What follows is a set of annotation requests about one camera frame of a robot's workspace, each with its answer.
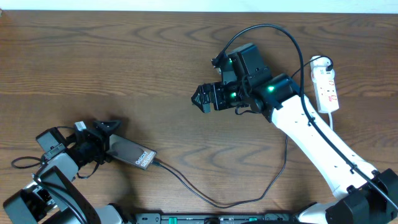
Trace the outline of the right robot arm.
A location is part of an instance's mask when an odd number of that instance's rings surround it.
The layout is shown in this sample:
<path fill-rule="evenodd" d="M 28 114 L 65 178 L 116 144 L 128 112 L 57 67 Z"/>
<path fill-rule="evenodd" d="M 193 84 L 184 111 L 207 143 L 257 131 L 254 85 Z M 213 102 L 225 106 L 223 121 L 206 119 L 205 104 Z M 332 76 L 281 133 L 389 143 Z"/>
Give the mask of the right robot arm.
<path fill-rule="evenodd" d="M 198 86 L 192 103 L 208 113 L 249 106 L 288 135 L 326 180 L 336 201 L 295 215 L 302 223 L 389 223 L 397 218 L 397 174 L 379 172 L 322 120 L 286 74 L 271 75 L 250 43 L 224 55 L 220 82 Z"/>

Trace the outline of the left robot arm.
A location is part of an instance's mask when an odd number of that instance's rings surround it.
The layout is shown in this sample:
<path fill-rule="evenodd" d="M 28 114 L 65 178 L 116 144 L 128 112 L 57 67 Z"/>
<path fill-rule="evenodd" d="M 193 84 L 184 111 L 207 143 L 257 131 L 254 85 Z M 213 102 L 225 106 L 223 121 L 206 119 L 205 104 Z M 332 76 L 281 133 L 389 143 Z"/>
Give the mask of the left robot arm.
<path fill-rule="evenodd" d="M 94 208 L 72 184 L 81 177 L 78 172 L 85 165 L 110 162 L 109 139 L 120 125 L 120 120 L 94 121 L 88 128 L 79 121 L 68 137 L 58 126 L 39 134 L 35 140 L 44 153 L 36 158 L 38 171 L 31 183 L 3 203 L 11 222 L 128 223 L 117 205 Z"/>

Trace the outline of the Galaxy S25 Ultra smartphone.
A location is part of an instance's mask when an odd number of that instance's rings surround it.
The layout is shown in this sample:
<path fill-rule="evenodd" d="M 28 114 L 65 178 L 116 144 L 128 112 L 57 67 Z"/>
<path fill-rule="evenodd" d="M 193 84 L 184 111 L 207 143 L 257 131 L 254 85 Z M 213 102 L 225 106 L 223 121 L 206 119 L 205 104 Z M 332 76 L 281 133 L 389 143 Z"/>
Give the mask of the Galaxy S25 Ultra smartphone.
<path fill-rule="evenodd" d="M 146 170 L 155 159 L 157 152 L 116 134 L 109 137 L 107 154 L 140 169 Z"/>

